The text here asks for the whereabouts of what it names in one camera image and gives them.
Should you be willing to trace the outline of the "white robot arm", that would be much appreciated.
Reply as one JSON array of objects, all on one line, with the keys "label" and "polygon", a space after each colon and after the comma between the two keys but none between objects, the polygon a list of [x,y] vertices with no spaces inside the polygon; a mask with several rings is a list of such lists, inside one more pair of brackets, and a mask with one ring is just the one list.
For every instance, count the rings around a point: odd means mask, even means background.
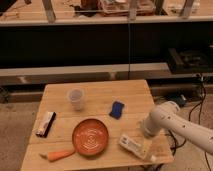
[{"label": "white robot arm", "polygon": [[179,111],[180,107],[173,101],[154,106],[141,123],[142,134],[151,139],[161,129],[168,129],[213,155],[213,130],[179,117]]}]

